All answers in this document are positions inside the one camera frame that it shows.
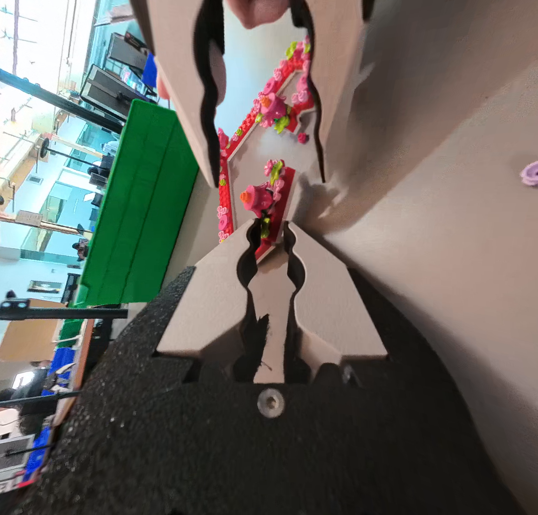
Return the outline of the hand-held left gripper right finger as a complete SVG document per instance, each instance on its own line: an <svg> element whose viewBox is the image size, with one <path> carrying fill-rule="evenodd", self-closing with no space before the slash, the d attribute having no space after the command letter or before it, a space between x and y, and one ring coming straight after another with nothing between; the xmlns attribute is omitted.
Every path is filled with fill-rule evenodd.
<svg viewBox="0 0 538 515"><path fill-rule="evenodd" d="M388 351L348 267L298 225L284 226L290 299L284 380L312 381L325 364L383 360Z"/></svg>

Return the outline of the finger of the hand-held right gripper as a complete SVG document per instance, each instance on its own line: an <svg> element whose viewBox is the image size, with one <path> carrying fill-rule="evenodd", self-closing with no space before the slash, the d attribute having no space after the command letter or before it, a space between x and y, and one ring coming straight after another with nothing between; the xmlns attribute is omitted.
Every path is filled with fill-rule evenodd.
<svg viewBox="0 0 538 515"><path fill-rule="evenodd" d="M223 2L129 1L198 166L209 186L217 187L220 147L214 118L225 88L215 75L224 55Z"/></svg>
<svg viewBox="0 0 538 515"><path fill-rule="evenodd" d="M289 0L292 21L310 40L307 86L314 98L313 138L319 174L326 182L338 168L337 153L359 83L365 40L363 0Z"/></svg>

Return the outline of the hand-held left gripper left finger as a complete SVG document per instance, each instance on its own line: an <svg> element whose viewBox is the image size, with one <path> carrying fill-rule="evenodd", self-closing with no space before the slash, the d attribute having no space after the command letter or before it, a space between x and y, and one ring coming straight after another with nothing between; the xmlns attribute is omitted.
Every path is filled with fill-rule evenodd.
<svg viewBox="0 0 538 515"><path fill-rule="evenodd" d="M253 381L266 344L249 283L258 272L261 220L249 220L196 265L157 345L164 356L230 368Z"/></svg>

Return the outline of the red toy brick heart frame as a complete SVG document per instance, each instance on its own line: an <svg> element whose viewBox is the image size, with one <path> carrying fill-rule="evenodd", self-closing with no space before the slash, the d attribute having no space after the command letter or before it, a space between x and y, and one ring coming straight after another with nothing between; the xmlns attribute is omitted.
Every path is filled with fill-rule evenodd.
<svg viewBox="0 0 538 515"><path fill-rule="evenodd" d="M302 41L291 42L286 50L285 59L279 62L272 77L253 100L250 112L238 129L231 136L227 136L221 128L218 129L220 146L219 205L217 207L219 243L223 243L239 229L238 211L241 208L244 209L239 196L248 185L253 185L239 187L237 193L234 192L233 185L238 178L240 150L246 149L247 141L251 141L254 134L261 134L263 130L273 130L278 135L289 133L296 142L296 135L305 132L301 131L300 119L315 109L314 98L307 82L311 51L309 36L305 36Z"/></svg>

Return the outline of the flowered red toy brick segment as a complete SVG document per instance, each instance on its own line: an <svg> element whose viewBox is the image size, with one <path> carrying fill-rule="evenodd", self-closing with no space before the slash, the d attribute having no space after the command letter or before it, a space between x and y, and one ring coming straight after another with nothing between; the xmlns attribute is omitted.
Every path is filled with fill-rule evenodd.
<svg viewBox="0 0 538 515"><path fill-rule="evenodd" d="M248 185L239 199L247 211L260 220L260 246L255 252L257 262L264 259L282 241L295 184L295 170L282 159L270 159L264 166L266 181Z"/></svg>

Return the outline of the person's right hand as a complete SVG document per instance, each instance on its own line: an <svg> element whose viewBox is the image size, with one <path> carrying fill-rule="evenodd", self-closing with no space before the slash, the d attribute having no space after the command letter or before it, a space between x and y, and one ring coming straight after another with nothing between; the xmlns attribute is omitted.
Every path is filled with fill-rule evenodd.
<svg viewBox="0 0 538 515"><path fill-rule="evenodd" d="M234 93L244 83L247 87L253 85L253 81L261 77L257 71L267 69L261 66L262 60L254 59L254 52L248 50L253 39L247 37L246 41L240 42L239 37L245 37L247 30L278 21L289 8L289 0L217 0L218 8L224 4L226 12L233 14L237 20L231 28L238 29L240 24L243 31L232 35L232 51L228 54L224 53L215 40L210 41L209 67L217 89L217 107L225 101L227 74L231 74Z"/></svg>

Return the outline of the black equipment case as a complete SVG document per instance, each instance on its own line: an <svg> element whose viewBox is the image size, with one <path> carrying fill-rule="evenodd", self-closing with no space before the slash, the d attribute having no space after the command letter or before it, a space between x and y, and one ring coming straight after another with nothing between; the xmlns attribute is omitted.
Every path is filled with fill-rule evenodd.
<svg viewBox="0 0 538 515"><path fill-rule="evenodd" d="M81 99L125 122L134 100L158 103L154 66L143 41L130 32L113 32L101 63L89 66L80 90Z"/></svg>

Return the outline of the green plastic bin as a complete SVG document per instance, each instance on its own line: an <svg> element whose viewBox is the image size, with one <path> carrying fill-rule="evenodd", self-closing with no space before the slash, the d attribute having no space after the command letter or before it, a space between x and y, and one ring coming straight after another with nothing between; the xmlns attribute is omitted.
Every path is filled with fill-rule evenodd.
<svg viewBox="0 0 538 515"><path fill-rule="evenodd" d="M197 175L176 113L133 101L75 307L148 303L160 293Z"/></svg>

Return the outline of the black metal pole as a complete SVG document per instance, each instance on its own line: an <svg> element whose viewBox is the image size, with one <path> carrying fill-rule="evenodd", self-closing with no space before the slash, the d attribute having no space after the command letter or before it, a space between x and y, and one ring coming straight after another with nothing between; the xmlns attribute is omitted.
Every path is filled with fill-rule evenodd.
<svg viewBox="0 0 538 515"><path fill-rule="evenodd" d="M36 83L31 83L27 79L13 75L3 69L1 69L1 82L7 84L8 86L14 87L25 94L36 97L37 99L51 104L52 106L59 108L70 115L79 117L87 122L104 128L105 130L116 133L120 135L123 130L123 126L118 122L96 114L89 109L81 107L76 103L60 96L54 94L46 89L42 88Z"/></svg>

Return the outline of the black metal bar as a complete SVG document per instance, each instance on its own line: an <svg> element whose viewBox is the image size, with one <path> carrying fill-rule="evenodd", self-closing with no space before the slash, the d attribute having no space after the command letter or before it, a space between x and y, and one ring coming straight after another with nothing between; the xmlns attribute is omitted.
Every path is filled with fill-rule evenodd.
<svg viewBox="0 0 538 515"><path fill-rule="evenodd" d="M45 308L31 306L30 300L4 299L1 301L2 321L24 320L89 320L89 319L127 319L126 308Z"/></svg>

